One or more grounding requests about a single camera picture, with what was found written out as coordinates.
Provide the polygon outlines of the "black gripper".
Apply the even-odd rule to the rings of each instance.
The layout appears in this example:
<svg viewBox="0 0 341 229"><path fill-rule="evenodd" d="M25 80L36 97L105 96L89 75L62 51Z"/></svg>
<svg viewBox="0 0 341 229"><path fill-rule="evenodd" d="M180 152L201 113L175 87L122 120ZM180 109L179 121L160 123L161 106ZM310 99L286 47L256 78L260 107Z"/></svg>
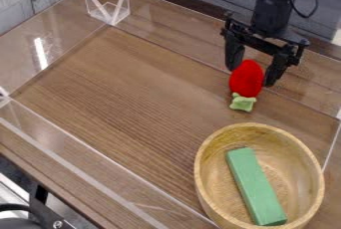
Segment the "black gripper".
<svg viewBox="0 0 341 229"><path fill-rule="evenodd" d="M247 18L225 11L223 14L224 24L219 35L224 40L224 64L232 71L242 62L244 48L262 52L272 57L270 66L264 72L263 85L271 87L286 71L287 66L300 63L303 50L310 45L307 39L291 30L280 31L268 36L258 32Z"/></svg>

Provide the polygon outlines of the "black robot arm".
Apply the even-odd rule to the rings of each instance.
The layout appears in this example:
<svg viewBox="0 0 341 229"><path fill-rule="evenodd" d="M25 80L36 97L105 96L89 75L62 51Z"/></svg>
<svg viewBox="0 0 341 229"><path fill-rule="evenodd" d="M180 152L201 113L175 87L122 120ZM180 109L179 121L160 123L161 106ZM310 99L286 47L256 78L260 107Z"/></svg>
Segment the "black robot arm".
<svg viewBox="0 0 341 229"><path fill-rule="evenodd" d="M240 65L244 47L250 47L272 57L264 72L262 84L271 87L290 66L300 62L303 50L310 45L306 38L294 33L287 25L291 12L300 18L310 18L318 8L303 14L298 11L295 0L255 0L252 15L242 21L225 14L220 36L224 40L224 65L229 71Z"/></svg>

